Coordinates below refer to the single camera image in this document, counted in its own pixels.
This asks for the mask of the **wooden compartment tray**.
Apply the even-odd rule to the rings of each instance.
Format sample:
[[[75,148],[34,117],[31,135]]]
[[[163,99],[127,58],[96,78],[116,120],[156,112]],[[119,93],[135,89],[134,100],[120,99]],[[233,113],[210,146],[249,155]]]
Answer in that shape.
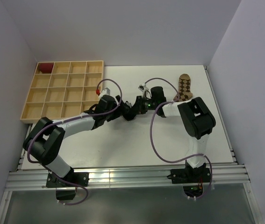
[[[54,63],[50,74],[38,70],[40,63]],[[21,121],[34,124],[40,118],[65,119],[98,103],[102,89],[103,61],[38,62],[22,111]]]

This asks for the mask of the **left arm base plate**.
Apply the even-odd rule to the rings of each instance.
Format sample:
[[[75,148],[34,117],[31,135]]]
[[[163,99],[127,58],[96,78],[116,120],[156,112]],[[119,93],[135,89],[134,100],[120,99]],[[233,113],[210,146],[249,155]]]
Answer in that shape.
[[[48,173],[46,188],[56,189],[56,199],[59,203],[65,205],[77,205],[84,202],[89,193],[86,187],[88,186],[89,173],[88,172],[70,172],[65,177],[58,177],[54,173]],[[76,196],[78,188],[85,191],[86,195],[78,202],[71,202]]]

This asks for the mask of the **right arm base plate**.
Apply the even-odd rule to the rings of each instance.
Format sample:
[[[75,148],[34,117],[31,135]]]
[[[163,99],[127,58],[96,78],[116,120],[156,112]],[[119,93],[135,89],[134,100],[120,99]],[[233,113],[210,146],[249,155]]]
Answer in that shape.
[[[211,177],[209,168],[182,168],[171,169],[167,179],[171,180],[172,184],[196,184],[210,182]]]

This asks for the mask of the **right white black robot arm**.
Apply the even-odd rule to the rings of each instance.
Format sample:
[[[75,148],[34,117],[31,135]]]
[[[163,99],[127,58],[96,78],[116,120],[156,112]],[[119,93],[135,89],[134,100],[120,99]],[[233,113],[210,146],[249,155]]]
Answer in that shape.
[[[167,102],[161,86],[149,90],[143,84],[138,89],[142,95],[137,96],[131,109],[135,114],[145,114],[150,110],[154,112],[150,122],[150,141],[153,151],[158,158],[167,163],[185,161],[186,165],[190,166],[185,170],[186,179],[190,182],[197,181],[201,176],[199,168],[206,163],[205,151],[209,135],[216,125],[213,114],[200,97],[183,102]],[[162,118],[180,117],[182,119],[184,128],[189,135],[189,150],[192,153],[190,156],[176,161],[168,161],[158,154],[152,136],[153,122],[157,115]]]

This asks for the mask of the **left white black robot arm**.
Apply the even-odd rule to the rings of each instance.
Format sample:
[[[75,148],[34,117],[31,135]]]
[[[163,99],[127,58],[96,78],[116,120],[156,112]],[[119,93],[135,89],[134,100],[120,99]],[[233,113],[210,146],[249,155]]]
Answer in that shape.
[[[62,186],[73,183],[73,168],[59,156],[59,150],[65,138],[83,132],[91,131],[128,113],[131,103],[123,102],[120,96],[113,98],[104,95],[97,104],[80,115],[66,120],[50,120],[41,118],[23,143],[28,155],[33,156],[51,172],[57,175],[57,181]]]

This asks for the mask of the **black sock with blue marks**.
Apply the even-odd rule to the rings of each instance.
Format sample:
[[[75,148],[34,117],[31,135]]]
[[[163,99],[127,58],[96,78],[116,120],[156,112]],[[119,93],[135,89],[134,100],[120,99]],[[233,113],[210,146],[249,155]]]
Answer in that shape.
[[[128,101],[121,103],[122,106],[122,116],[126,121],[132,121],[137,115],[140,114],[140,103],[135,102],[131,105]]]

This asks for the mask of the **aluminium rail frame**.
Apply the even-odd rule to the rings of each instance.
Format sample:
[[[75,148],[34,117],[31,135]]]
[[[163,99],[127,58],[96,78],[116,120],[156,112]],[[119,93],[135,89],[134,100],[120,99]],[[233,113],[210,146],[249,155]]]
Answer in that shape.
[[[203,65],[107,66],[105,87],[122,90],[133,102],[138,85],[161,85],[167,98],[179,76],[187,73],[191,90],[208,105],[216,127],[208,140],[207,155],[212,161],[213,182],[205,184],[205,195],[193,201],[183,193],[182,184],[172,184],[167,175],[182,163],[167,164],[153,152],[149,139],[151,114],[136,121],[122,119],[106,124],[121,136],[108,149],[75,151],[83,136],[69,138],[62,157],[78,171],[89,172],[89,196],[75,206],[56,202],[55,190],[45,188],[44,169],[24,164],[9,174],[0,205],[0,224],[261,224],[246,167],[234,157],[218,110],[206,68]]]

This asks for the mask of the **brown argyle sock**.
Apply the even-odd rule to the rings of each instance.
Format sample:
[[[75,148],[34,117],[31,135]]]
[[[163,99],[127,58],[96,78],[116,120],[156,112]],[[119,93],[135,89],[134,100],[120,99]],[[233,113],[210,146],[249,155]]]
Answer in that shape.
[[[174,102],[188,101],[193,97],[191,92],[191,78],[188,74],[182,74],[179,77],[178,93],[174,97]]]

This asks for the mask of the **red rolled sock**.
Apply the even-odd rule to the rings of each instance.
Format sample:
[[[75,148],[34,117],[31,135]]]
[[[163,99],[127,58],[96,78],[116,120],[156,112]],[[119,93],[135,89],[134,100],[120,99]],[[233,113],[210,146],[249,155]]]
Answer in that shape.
[[[50,74],[53,70],[54,63],[40,63],[38,65],[38,70],[42,74]]]

